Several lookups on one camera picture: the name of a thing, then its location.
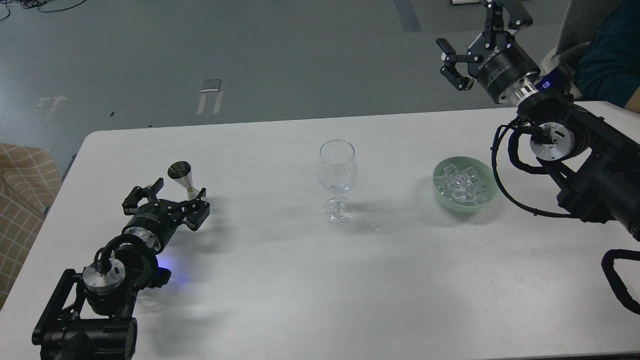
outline chair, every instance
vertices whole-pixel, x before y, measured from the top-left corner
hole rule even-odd
[[[46,152],[0,144],[0,309],[61,185]]]
[[[570,0],[564,14],[557,45],[542,60],[543,74],[548,74],[558,64],[572,64],[589,47],[591,41],[604,20],[623,2],[623,0]],[[573,86],[572,94],[582,97]]]

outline person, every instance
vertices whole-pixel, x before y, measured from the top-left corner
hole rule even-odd
[[[584,100],[640,113],[640,0],[625,0],[574,65]]]

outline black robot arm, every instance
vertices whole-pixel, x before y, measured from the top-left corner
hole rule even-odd
[[[123,201],[125,215],[133,215],[122,233],[96,252],[82,273],[63,272],[35,329],[31,342],[40,345],[42,360],[128,360],[135,352],[138,323],[133,317],[138,292],[160,288],[171,276],[156,256],[185,224],[196,231],[209,216],[202,188],[191,200],[158,199],[163,186],[136,186]],[[64,307],[75,286],[73,303]],[[105,318],[83,319],[84,302]]]
[[[468,90],[473,79],[484,87],[496,103],[510,101],[518,108],[517,118],[500,126],[492,145],[492,167],[503,194],[520,208],[535,215],[579,218],[583,222],[617,220],[640,241],[640,145],[608,125],[602,117],[573,103],[570,83],[573,70],[560,64],[544,77],[540,68],[504,30],[502,9],[511,19],[509,29],[532,23],[519,0],[481,0],[487,7],[484,31],[466,56],[455,53],[446,39],[436,42],[444,52],[440,72],[458,90]],[[455,70],[456,62],[468,63],[466,78]],[[506,133],[509,159],[529,174],[548,175],[560,188],[559,207],[568,213],[552,213],[526,206],[505,189],[497,172],[497,151]],[[518,145],[529,135],[539,166],[522,162]],[[591,154],[576,171],[563,163],[589,149]],[[613,268],[615,259],[640,259],[640,252],[612,250],[602,268],[616,297],[629,310],[640,314],[640,305],[631,298]]]

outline cocktail jigger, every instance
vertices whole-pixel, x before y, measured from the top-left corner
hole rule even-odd
[[[186,161],[178,161],[173,163],[166,174],[170,178],[179,183],[183,188],[187,189],[187,198],[193,200],[198,195],[200,190],[193,187],[193,180],[191,180],[191,165]]]

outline green bowl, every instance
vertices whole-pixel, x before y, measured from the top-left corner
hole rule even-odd
[[[448,164],[455,165],[458,169],[462,170],[467,167],[473,167],[480,179],[484,181],[486,184],[486,194],[489,198],[489,201],[486,204],[480,206],[466,206],[458,204],[457,202],[452,202],[447,199],[444,195],[442,195],[438,189],[436,189],[435,177],[442,175],[442,169]],[[434,169],[433,169],[433,177],[431,178],[431,185],[433,187],[433,191],[435,192],[435,197],[440,201],[442,205],[446,208],[451,209],[453,211],[457,211],[460,213],[473,213],[482,208],[487,207],[489,204],[493,202],[495,196],[498,194],[498,185],[495,183],[495,179],[493,178],[493,171],[489,166],[487,166],[482,161],[476,160],[474,158],[468,158],[466,156],[456,156],[454,158],[448,158],[442,160]]]

